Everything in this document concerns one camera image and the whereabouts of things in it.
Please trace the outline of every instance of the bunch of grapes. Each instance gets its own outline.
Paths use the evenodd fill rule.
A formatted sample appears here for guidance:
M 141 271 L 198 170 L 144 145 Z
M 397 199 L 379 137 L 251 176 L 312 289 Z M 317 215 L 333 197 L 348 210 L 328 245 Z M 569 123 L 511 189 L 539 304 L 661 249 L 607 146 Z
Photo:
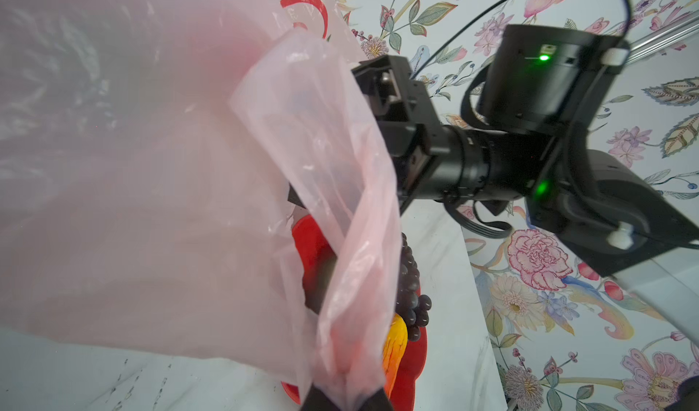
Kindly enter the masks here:
M 430 321 L 427 311 L 432 308 L 432 300 L 426 294 L 417 296 L 420 288 L 420 272 L 412 257 L 412 249 L 407 246 L 406 234 L 403 234 L 403 249 L 400 251 L 400 275 L 398 276 L 398 295 L 396 296 L 396 313 L 406 322 L 407 339 L 420 339 L 420 328 Z

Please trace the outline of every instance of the marble surface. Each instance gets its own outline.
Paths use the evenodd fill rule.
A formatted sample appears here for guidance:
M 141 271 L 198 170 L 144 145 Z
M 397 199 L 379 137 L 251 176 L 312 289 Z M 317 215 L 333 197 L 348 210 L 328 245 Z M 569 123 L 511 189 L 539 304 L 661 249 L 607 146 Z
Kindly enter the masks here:
M 439 203 L 417 201 L 403 231 L 432 298 L 415 410 L 505 410 L 466 246 Z M 65 345 L 0 329 L 3 411 L 297 410 L 265 372 L 197 360 Z

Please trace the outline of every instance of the red tray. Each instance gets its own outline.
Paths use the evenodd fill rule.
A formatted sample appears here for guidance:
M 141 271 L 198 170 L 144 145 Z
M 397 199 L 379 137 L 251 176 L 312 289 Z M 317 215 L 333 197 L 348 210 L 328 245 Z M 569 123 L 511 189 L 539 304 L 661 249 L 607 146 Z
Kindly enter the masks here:
M 303 285 L 306 286 L 314 280 L 317 264 L 335 254 L 310 215 L 296 223 L 292 229 L 292 235 L 303 262 Z M 422 373 L 427 359 L 427 331 L 425 328 L 420 328 L 420 332 L 421 337 L 418 341 L 407 343 L 406 353 L 398 366 L 396 383 L 390 398 L 396 411 L 412 411 L 415 406 L 415 381 Z M 282 386 L 289 397 L 301 405 L 299 389 L 286 382 L 282 382 Z

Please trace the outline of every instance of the plastic bag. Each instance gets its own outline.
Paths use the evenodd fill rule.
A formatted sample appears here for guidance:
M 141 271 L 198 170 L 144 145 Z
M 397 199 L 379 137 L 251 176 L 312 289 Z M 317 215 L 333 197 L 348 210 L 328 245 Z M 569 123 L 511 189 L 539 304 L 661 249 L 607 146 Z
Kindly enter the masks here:
M 0 6 L 0 321 L 234 359 L 346 410 L 378 390 L 400 235 L 356 44 L 279 0 Z M 338 253 L 319 316 L 287 180 Z

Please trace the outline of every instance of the red curved print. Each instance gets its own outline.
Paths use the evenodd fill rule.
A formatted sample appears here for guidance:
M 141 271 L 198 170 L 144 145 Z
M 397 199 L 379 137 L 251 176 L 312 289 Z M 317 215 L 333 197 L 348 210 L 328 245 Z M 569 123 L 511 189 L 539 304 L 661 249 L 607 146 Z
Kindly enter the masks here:
M 279 0 L 279 2 L 282 4 L 283 8 L 286 8 L 288 6 L 291 6 L 292 4 L 297 4 L 297 3 L 308 3 L 310 5 L 313 5 L 316 9 L 320 11 L 320 15 L 323 16 L 323 39 L 325 39 L 325 36 L 328 34 L 328 10 L 325 8 L 325 5 L 323 4 L 322 1 L 320 0 Z

